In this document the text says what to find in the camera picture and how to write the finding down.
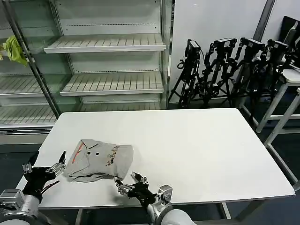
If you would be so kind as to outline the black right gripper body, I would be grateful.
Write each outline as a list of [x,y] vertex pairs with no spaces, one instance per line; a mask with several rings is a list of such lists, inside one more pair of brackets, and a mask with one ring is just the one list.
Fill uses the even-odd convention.
[[142,182],[138,182],[136,184],[131,185],[133,188],[128,191],[129,198],[136,198],[142,207],[147,207],[150,204],[156,202],[157,194],[153,194],[149,189],[148,184],[143,184]]

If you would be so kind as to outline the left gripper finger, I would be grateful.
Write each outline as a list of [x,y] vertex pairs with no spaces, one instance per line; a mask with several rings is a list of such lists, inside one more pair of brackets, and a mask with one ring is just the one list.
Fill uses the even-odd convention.
[[61,157],[59,158],[58,162],[55,163],[53,166],[51,166],[50,168],[46,169],[46,173],[48,174],[52,174],[55,176],[60,175],[66,168],[66,152],[63,151]]
[[32,168],[38,158],[39,155],[39,151],[37,151],[36,153],[34,153],[28,160],[27,163],[22,164],[22,169],[23,169],[23,173],[31,173],[32,172]]

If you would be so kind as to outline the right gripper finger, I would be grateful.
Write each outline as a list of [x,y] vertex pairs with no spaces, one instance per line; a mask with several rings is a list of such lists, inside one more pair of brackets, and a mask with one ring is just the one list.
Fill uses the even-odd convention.
[[128,193],[132,190],[132,186],[129,184],[124,184],[120,179],[113,178],[115,185],[117,187],[117,191],[121,195],[128,195]]
[[147,186],[149,185],[147,177],[142,176],[139,173],[132,172],[131,177],[135,181],[134,185],[137,185],[137,184],[142,184],[142,185],[147,185]]

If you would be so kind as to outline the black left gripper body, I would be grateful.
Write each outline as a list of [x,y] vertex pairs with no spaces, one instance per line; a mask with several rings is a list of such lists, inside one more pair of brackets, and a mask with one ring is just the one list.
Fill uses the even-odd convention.
[[45,187],[45,184],[48,181],[54,180],[56,178],[55,175],[48,174],[45,172],[48,168],[49,167],[33,167],[32,172],[24,174],[24,177],[27,180],[27,183],[24,189],[22,190],[24,195],[31,195],[33,197],[36,197],[40,202],[42,202],[42,194],[58,183],[56,181]]

